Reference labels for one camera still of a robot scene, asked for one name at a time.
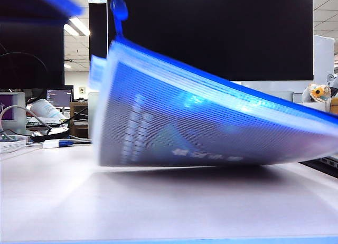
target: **white desk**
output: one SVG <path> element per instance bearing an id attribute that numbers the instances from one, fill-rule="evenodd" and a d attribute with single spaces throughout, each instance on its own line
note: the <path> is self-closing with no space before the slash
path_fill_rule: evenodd
<path id="1" fill-rule="evenodd" d="M 2 241 L 338 235 L 338 180 L 298 163 L 107 168 L 91 146 L 1 157 Z"/>

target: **white bottle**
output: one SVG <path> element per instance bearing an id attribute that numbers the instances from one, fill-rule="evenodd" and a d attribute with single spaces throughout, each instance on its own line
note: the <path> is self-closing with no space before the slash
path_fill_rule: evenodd
<path id="1" fill-rule="evenodd" d="M 52 104 L 45 99 L 37 100 L 32 104 L 31 112 L 38 117 L 51 117 L 58 119 L 66 119 L 65 116 L 58 111 Z"/>

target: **black monitor screen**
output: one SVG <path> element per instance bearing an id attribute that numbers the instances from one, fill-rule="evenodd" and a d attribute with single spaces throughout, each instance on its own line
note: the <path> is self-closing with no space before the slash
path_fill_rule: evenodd
<path id="1" fill-rule="evenodd" d="M 69 108 L 69 102 L 71 101 L 72 90 L 71 89 L 53 89 L 47 90 L 47 101 L 55 107 Z"/>
<path id="2" fill-rule="evenodd" d="M 0 89 L 64 85 L 63 25 L 0 22 L 0 44 Z"/>
<path id="3" fill-rule="evenodd" d="M 125 2 L 124 36 L 150 50 L 228 80 L 313 79 L 313 0 Z"/>

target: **blue binding clip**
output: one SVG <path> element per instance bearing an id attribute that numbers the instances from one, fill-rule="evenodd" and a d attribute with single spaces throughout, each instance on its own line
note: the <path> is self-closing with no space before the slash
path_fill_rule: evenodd
<path id="1" fill-rule="evenodd" d="M 128 9 L 124 0 L 111 0 L 110 9 L 114 16 L 114 24 L 117 35 L 123 35 L 122 21 L 128 19 Z"/>

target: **blue book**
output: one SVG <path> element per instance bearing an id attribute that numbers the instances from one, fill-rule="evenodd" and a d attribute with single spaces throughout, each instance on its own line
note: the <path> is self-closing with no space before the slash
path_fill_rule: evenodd
<path id="1" fill-rule="evenodd" d="M 338 118 L 117 36 L 94 132 L 100 164 L 279 164 L 338 152 Z"/>

